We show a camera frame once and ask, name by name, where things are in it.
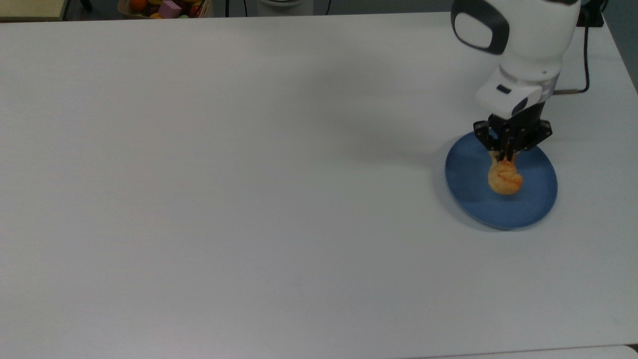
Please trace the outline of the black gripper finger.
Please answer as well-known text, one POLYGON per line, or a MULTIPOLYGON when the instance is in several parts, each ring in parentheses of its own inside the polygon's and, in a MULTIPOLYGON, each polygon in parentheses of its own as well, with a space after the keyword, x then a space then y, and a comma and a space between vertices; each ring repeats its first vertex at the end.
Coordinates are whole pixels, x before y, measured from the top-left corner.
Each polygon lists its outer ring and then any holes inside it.
POLYGON ((473 124, 474 136, 497 162, 507 159, 507 125, 504 120, 477 121, 473 124))
POLYGON ((529 126, 518 127, 508 141, 508 161, 513 161, 520 152, 527 152, 552 135, 549 121, 539 120, 529 126))

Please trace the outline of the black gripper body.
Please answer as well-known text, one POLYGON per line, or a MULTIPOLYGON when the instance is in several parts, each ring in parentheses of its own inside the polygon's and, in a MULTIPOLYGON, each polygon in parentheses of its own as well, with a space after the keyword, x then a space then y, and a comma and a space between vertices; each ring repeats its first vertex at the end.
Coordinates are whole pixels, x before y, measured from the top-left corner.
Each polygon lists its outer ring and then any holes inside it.
POLYGON ((499 145, 515 143, 517 136, 521 136, 520 146, 536 146, 543 142, 547 139, 547 121, 541 119, 544 106, 545 102, 533 105, 509 120, 490 115, 489 127, 495 135, 494 141, 499 145))

